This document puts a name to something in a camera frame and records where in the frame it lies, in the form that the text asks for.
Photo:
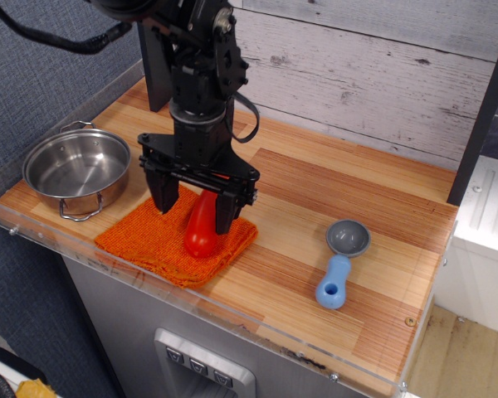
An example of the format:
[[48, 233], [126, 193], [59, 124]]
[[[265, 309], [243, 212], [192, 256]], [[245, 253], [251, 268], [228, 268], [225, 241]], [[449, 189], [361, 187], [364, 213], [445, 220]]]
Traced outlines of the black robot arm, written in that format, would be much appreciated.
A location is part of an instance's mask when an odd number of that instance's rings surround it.
[[142, 133], [140, 157], [155, 206], [168, 212], [186, 182], [216, 194], [215, 230], [229, 232], [241, 209], [256, 200], [260, 173], [241, 159], [232, 141], [234, 108], [256, 106], [239, 89], [248, 63], [237, 46], [237, 20], [227, 1], [95, 1], [120, 22], [141, 29], [141, 51], [152, 110], [167, 105], [173, 133]]

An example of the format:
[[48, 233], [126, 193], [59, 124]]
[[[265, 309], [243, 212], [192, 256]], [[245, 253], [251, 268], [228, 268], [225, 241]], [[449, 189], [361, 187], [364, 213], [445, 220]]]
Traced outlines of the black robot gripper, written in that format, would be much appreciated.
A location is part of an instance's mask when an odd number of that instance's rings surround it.
[[142, 133], [140, 166], [144, 169], [151, 197], [163, 213], [179, 198], [180, 182], [217, 193], [216, 233], [227, 234], [242, 208], [256, 201], [260, 173], [232, 148], [232, 141], [248, 143], [256, 136], [233, 134], [233, 117], [204, 124], [174, 121], [174, 133]]

